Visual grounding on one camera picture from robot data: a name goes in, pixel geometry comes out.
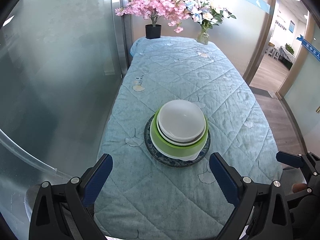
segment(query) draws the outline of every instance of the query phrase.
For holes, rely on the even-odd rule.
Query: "blue patterned plate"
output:
[[[182,160],[176,160],[176,159],[172,159],[169,158],[165,155],[163,155],[161,152],[159,152],[155,146],[153,145],[152,141],[151,141],[151,137],[150,137],[150,126],[151,126],[151,122],[153,120],[152,116],[149,121],[146,124],[146,127],[144,129],[144,142],[146,144],[146,147],[148,149],[148,151],[151,153],[151,155],[159,162],[161,162],[164,165],[170,166],[170,167],[175,167],[175,168],[185,168],[185,167],[189,167],[192,166],[196,163],[198,163],[199,161],[201,161],[205,155],[207,154],[207,152],[209,151],[210,148],[210,143],[211,143],[211,137],[210,137],[210,132],[208,131],[208,139],[207,142],[204,146],[204,148],[202,149],[202,151],[199,153],[198,158],[196,158],[193,161],[182,161]]]

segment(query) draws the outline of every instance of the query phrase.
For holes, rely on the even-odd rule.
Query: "flower pot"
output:
[[[201,29],[201,32],[199,33],[199,36],[197,38],[197,42],[204,45],[208,45],[208,42],[209,42],[208,30]]]
[[[156,27],[153,27],[152,24],[146,25],[146,38],[149,40],[158,39],[161,37],[161,25],[156,24]]]

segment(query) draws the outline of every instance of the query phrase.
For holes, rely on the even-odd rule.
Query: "metal screw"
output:
[[[79,178],[78,177],[74,177],[71,179],[71,183],[72,184],[77,184],[79,182]]]
[[[244,181],[245,183],[251,183],[251,179],[250,179],[249,177],[244,177],[244,178],[243,178],[243,181]]]
[[[48,187],[49,186],[49,182],[45,181],[41,184],[42,187]]]
[[[275,180],[275,181],[273,182],[273,185],[275,185],[276,187],[280,187],[280,186],[281,186],[280,182],[277,181],[277,180]]]

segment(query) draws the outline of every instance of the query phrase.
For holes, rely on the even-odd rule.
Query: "white plate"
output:
[[[193,141],[206,126],[201,109],[186,100],[173,100],[164,104],[158,116],[164,135],[180,143]]]
[[[205,133],[205,130],[206,130],[206,126],[204,127],[204,130],[203,130],[202,133],[198,136],[198,138],[197,138],[196,140],[194,140],[193,142],[189,142],[189,143],[178,143],[178,142],[172,141],[172,140],[170,140],[167,136],[165,136],[165,135],[162,133],[162,131],[161,131],[160,127],[159,127],[158,117],[159,117],[159,115],[157,116],[157,120],[156,120],[158,131],[159,131],[160,135],[162,136],[162,138],[165,139],[167,142],[169,142],[169,143],[171,143],[171,144],[174,144],[174,145],[176,145],[176,146],[189,146],[189,145],[192,145],[192,144],[196,143],[197,141],[199,141],[199,140],[202,138],[202,136],[204,136],[204,133]]]
[[[175,156],[171,156],[171,155],[169,155],[169,154],[166,154],[166,153],[163,152],[161,149],[159,149],[159,147],[154,143],[151,133],[150,133],[150,138],[151,138],[151,141],[152,141],[154,147],[155,147],[161,154],[163,154],[164,156],[167,156],[167,157],[169,157],[169,158],[171,158],[171,159],[182,160],[182,161],[185,161],[185,162],[187,162],[187,161],[194,161],[196,158],[198,158],[199,153],[202,151],[202,150],[201,150],[201,151],[199,151],[199,152],[197,152],[196,154],[191,155],[191,156],[180,157],[180,158],[179,158],[179,157],[175,157]]]

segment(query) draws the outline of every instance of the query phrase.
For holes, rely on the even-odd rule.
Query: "wooden floor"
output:
[[[288,73],[289,70],[280,61],[265,54],[250,86],[275,93]]]
[[[304,154],[300,139],[278,99],[254,95],[259,103],[275,138],[279,151],[295,155]]]

